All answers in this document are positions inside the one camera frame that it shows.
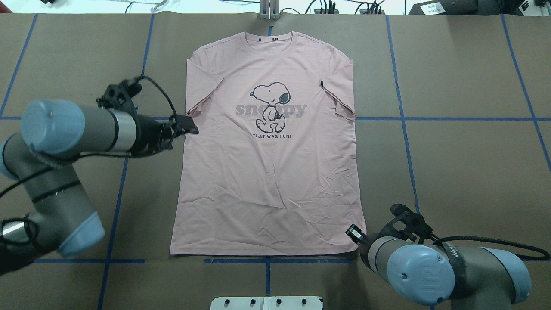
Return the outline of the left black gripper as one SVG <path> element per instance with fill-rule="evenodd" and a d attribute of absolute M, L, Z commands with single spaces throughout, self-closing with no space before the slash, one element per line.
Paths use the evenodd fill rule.
<path fill-rule="evenodd" d="M 150 116 L 136 115 L 136 141 L 129 149 L 132 156 L 155 155 L 173 149 L 173 140 L 181 135 L 198 135 L 199 129 L 193 118 L 187 115 L 173 115 L 166 122 L 159 122 Z"/>

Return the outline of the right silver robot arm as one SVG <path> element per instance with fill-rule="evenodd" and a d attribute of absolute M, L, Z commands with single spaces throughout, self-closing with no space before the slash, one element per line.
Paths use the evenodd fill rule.
<path fill-rule="evenodd" d="M 525 302 L 532 279 L 515 254 L 488 247 L 418 245 L 394 236 L 346 231 L 362 262 L 403 298 L 423 306 L 445 301 L 453 310 L 511 310 Z"/>

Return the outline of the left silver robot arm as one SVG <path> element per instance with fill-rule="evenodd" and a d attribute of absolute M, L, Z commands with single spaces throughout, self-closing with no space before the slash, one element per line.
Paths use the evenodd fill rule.
<path fill-rule="evenodd" d="M 1 221 L 1 274 L 56 251 L 75 256 L 105 235 L 97 210 L 73 167 L 84 157 L 143 158 L 172 149 L 181 135 L 199 133 L 193 119 L 159 122 L 130 103 L 84 106 L 38 100 L 22 114 L 20 131 L 1 145 L 1 173 L 24 185 L 35 210 Z"/>

